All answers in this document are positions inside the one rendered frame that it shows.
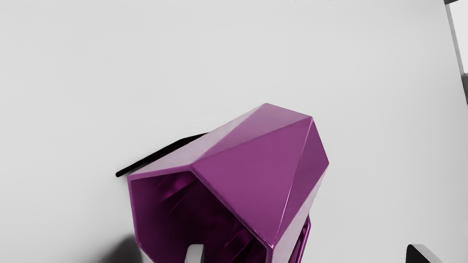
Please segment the purple faceted mug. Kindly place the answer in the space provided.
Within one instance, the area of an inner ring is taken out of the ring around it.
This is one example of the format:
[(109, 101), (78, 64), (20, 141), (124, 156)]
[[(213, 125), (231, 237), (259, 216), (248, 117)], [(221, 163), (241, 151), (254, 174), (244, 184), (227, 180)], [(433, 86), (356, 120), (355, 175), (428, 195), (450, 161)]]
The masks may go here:
[(262, 104), (156, 152), (127, 177), (136, 242), (154, 263), (301, 263), (329, 160), (313, 118)]

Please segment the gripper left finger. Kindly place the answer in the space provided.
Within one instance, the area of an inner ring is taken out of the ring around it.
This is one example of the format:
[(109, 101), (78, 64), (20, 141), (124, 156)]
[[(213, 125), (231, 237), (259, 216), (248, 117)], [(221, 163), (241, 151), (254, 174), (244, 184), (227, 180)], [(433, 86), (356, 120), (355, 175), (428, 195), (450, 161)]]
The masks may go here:
[(204, 245), (190, 245), (186, 253), (185, 263), (204, 263)]

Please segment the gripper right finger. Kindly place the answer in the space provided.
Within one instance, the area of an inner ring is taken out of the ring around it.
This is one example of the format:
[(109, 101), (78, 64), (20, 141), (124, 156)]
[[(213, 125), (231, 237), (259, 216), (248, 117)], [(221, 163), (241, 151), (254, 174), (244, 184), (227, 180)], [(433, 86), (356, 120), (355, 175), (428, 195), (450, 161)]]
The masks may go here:
[(443, 263), (423, 244), (409, 244), (406, 249), (406, 263)]

